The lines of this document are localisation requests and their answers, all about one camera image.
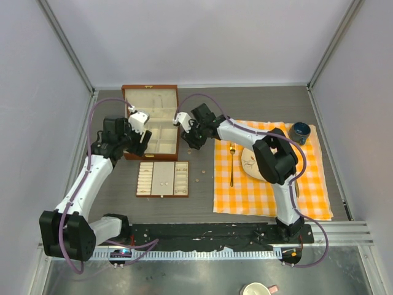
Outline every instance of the white wall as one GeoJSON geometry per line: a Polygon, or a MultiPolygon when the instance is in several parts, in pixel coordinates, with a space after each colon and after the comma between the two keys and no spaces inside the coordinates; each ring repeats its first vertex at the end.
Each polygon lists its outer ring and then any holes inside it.
{"type": "Polygon", "coordinates": [[[365,1],[315,88],[356,219],[393,281],[393,1],[365,1]]]}
{"type": "Polygon", "coordinates": [[[90,80],[309,82],[351,0],[49,0],[90,80]]]}
{"type": "Polygon", "coordinates": [[[0,9],[0,293],[26,294],[38,219],[61,199],[88,92],[32,0],[0,9]]]}

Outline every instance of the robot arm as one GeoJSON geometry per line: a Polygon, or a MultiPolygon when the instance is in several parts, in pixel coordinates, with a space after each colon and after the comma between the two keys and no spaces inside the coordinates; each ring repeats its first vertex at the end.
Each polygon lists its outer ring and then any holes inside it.
{"type": "MultiPolygon", "coordinates": [[[[239,123],[236,124],[248,130],[255,130],[255,133],[234,127],[223,115],[216,117],[205,104],[193,109],[191,113],[195,119],[187,113],[180,112],[173,120],[174,125],[182,125],[184,131],[181,137],[190,148],[200,149],[207,138],[216,138],[231,141],[252,150],[255,153],[259,172],[273,187],[278,225],[288,237],[296,235],[304,224],[304,219],[293,209],[290,200],[291,189],[293,195],[297,196],[295,187],[289,186],[289,182],[296,176],[296,164],[298,163],[290,144],[280,138],[257,134],[263,130],[239,123]]],[[[269,133],[284,135],[278,128],[269,133]]],[[[295,198],[295,205],[298,207],[297,198],[295,198]]]]}
{"type": "Polygon", "coordinates": [[[88,223],[88,215],[99,189],[116,166],[124,151],[142,156],[147,149],[151,132],[144,131],[149,115],[131,109],[127,120],[119,116],[107,116],[103,130],[91,145],[91,165],[88,176],[88,157],[66,197],[54,211],[44,211],[40,217],[42,241],[46,255],[63,257],[58,241],[61,215],[69,199],[77,191],[76,197],[66,217],[63,230],[64,245],[71,259],[87,261],[96,245],[113,238],[129,237],[129,223],[126,216],[106,214],[99,221],[88,223]]]}

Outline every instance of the metal floor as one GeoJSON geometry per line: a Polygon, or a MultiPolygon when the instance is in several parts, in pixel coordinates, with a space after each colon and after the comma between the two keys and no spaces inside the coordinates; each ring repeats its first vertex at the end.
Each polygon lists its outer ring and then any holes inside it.
{"type": "MultiPolygon", "coordinates": [[[[323,251],[305,248],[302,264],[315,261],[323,251]]],[[[85,273],[78,276],[64,261],[52,261],[43,294],[238,295],[244,285],[256,281],[277,285],[277,294],[372,295],[356,246],[331,247],[326,260],[309,269],[282,266],[277,259],[141,261],[124,269],[109,265],[86,262],[85,273]]]]}
{"type": "MultiPolygon", "coordinates": [[[[223,106],[227,114],[235,119],[255,121],[306,122],[317,126],[317,120],[308,97],[306,87],[241,87],[241,88],[180,88],[179,98],[193,93],[212,95],[223,106]]],[[[122,97],[121,91],[100,91],[98,100],[107,97],[122,97]]],[[[201,103],[207,103],[216,114],[219,110],[207,99],[192,98],[182,109],[189,111],[201,103]]],[[[108,114],[124,115],[124,104],[108,102],[95,112],[92,123],[92,138],[102,130],[103,119],[108,114]]],[[[347,221],[347,215],[333,175],[332,167],[319,135],[322,146],[325,178],[329,192],[334,221],[347,221]]],[[[209,140],[201,151],[187,153],[188,145],[181,141],[179,160],[190,161],[190,182],[187,199],[136,198],[136,182],[139,161],[118,162],[113,173],[104,182],[89,215],[89,222],[96,221],[106,213],[128,216],[134,223],[165,222],[248,222],[271,221],[271,218],[235,214],[213,213],[213,165],[214,141],[209,140]]]]}

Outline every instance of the white mug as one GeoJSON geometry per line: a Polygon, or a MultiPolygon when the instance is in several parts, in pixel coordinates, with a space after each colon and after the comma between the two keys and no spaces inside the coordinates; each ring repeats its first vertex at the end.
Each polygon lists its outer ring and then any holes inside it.
{"type": "Polygon", "coordinates": [[[271,295],[277,291],[278,287],[276,285],[266,287],[261,283],[251,283],[242,288],[240,295],[271,295]]]}

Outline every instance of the blue mug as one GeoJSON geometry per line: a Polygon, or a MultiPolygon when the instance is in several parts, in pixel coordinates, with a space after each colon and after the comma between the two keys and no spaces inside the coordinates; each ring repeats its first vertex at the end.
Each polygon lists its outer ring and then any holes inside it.
{"type": "Polygon", "coordinates": [[[297,122],[289,129],[289,138],[301,146],[306,143],[309,134],[311,133],[310,127],[303,122],[297,122]]]}

